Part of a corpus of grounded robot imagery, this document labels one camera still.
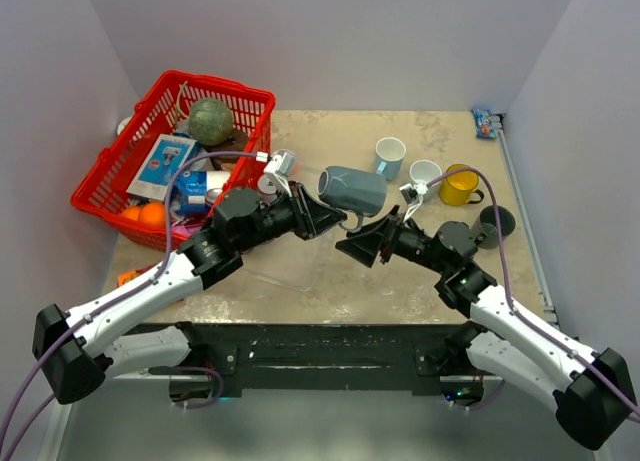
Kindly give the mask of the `dark teal mug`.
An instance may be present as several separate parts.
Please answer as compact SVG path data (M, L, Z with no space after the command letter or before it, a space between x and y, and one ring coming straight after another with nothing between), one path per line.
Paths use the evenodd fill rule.
M325 204L356 215L355 227L348 228L340 223L343 230L355 233L362 228L365 218L376 216L382 210L387 197L387 183L381 174L329 166L320 174L317 193Z

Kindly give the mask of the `light grey mug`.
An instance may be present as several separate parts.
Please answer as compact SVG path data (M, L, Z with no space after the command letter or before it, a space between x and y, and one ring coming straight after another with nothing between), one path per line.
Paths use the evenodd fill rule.
M257 188L260 193L263 195L276 195L278 192L278 187L276 184L270 179L267 175L262 175L257 183Z

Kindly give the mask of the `blue white round mug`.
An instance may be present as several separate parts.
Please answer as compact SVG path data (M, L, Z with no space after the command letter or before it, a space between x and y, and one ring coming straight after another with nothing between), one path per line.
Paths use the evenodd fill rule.
M430 160L418 160L411 164L409 177L414 185L425 184L438 179L443 174L440 166Z

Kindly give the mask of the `light blue square mug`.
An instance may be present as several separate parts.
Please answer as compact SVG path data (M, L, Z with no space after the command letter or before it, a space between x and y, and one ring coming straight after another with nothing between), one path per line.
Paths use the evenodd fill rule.
M406 146L398 138L384 137L375 146L374 172L387 181L394 180L402 167L406 156Z

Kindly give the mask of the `yellow mug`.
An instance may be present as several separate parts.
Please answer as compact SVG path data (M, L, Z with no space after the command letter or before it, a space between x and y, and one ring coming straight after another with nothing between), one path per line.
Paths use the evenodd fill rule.
M453 164L446 170L448 176L440 185L439 197L442 202L450 206L464 206L480 204L485 197L479 188L480 178L466 164Z

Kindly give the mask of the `dark grey mug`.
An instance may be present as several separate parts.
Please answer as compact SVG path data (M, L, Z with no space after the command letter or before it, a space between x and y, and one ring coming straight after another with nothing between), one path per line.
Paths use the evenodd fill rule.
M482 249L494 249L499 245L498 232L502 237L510 236L516 228L515 216L505 207L497 206L495 214L492 206L481 210L471 227L475 244Z

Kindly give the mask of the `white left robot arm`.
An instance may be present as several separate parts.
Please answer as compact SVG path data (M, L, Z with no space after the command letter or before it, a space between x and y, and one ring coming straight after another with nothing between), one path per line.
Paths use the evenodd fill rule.
M108 350L150 315L224 280L245 252L289 232L314 239L345 221L345 212L311 196L303 184L269 204L251 188L223 195L203 228L156 266L122 287L69 311L52 304L36 316L32 351L54 398L77 402L116 365Z

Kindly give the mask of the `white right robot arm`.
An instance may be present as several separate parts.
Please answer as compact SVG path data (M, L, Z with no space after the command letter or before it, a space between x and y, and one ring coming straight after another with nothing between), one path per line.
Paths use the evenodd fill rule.
M633 414L636 397L624 358L571 338L512 298L475 263L467 224L448 221L429 236L392 209L336 248L367 267L397 255L439 274L440 299L468 320L462 339L445 350L448 367L459 374L476 367L529 393L582 447L599 450Z

